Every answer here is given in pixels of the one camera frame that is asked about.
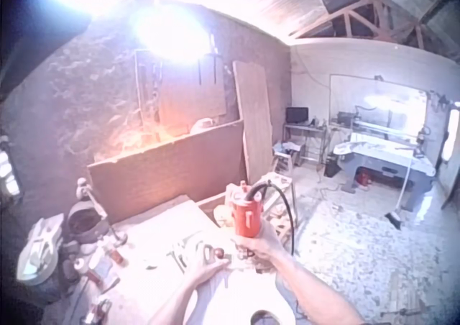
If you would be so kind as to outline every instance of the black cable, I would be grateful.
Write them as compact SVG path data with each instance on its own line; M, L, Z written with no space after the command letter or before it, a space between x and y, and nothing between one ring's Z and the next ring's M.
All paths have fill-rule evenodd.
M273 187L280 194L281 199L282 199L282 201L284 202L284 204L286 206L287 215L289 216L290 230L291 230L291 233L292 233L291 236L290 236L290 242L291 242L290 254L294 255L294 240L295 240L295 238L294 238L294 231L295 231L294 219L293 219L293 214L292 214L292 212L290 210L288 199L286 198L286 195L284 194L282 189L279 188L278 186L274 185L270 180L268 180L267 182L262 182L262 183L259 183L259 184L255 185L254 187L252 187L251 190L247 193L247 195L245 197L245 200L246 201L254 200L254 196L259 191L262 191L262 199L265 198L265 194L267 192L268 187Z

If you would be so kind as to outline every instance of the wall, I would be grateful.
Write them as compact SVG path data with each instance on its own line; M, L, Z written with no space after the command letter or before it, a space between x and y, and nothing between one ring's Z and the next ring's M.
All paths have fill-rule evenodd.
M422 91L437 91L459 100L460 66L452 60L412 47L358 39L305 39L291 47L293 105L310 107L311 116L329 117L331 75L373 79ZM433 130L427 155L438 156L446 112L428 102L426 123Z
M0 123L11 140L11 156L25 190L14 215L27 231L42 216L68 213L75 202L77 178L87 175L87 164L102 150L120 152L120 137L141 129L134 50L144 46L134 35L132 21L138 9L152 2L121 3L94 21L36 68L3 103ZM187 7L214 35L227 69L226 115L219 123L239 118L232 62L254 62L267 75L273 139L279 139L284 108L290 103L289 48L216 12Z

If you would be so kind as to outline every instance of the white wall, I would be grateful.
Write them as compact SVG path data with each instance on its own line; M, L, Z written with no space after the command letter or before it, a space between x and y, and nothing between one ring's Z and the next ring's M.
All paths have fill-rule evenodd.
M437 91L460 101L460 66L439 55L372 40L312 38L296 43L291 47L293 106L309 107L311 117L328 120L332 75L380 75L386 82ZM428 110L426 122L433 131L442 132L445 117L446 113ZM439 154L439 141L428 147L431 159Z

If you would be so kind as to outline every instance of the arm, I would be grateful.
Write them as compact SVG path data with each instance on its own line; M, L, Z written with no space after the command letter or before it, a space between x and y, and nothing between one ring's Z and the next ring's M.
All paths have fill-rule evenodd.
M306 270L285 251L275 229L268 222L263 223L256 238L235 237L234 241L273 264L314 324L364 323L357 310L342 295Z
M206 259L206 248L209 248L208 259ZM196 252L196 258L185 272L184 280L180 287L150 319L150 325L182 324L188 301L196 287L209 280L209 278L229 264L227 259L216 260L214 250L208 245L198 245Z

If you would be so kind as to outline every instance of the window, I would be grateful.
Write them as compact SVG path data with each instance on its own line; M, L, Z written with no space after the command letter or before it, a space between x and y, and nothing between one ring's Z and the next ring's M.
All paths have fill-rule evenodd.
M457 129L459 128L459 114L460 112L458 109L452 109L448 118L448 138L444 143L444 148L441 155L445 162L448 162L450 160L452 152L454 152L454 144L455 139L457 137Z

